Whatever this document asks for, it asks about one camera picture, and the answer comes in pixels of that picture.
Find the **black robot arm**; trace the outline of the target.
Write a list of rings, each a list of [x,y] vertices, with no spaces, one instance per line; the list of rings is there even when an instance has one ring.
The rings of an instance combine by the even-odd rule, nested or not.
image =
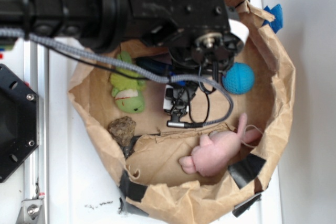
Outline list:
[[[185,70],[229,69],[249,35],[224,0],[1,0],[1,27],[72,37],[97,53],[137,39],[168,48]]]

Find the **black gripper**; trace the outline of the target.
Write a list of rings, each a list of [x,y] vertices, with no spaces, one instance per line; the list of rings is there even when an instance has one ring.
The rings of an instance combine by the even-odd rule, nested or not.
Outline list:
[[[124,39],[166,47],[185,69],[232,67],[246,43],[246,27],[224,0],[129,0]]]

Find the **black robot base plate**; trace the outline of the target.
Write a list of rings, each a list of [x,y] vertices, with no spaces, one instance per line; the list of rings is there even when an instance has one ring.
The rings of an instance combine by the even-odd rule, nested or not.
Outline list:
[[[1,64],[1,183],[37,148],[38,95]]]

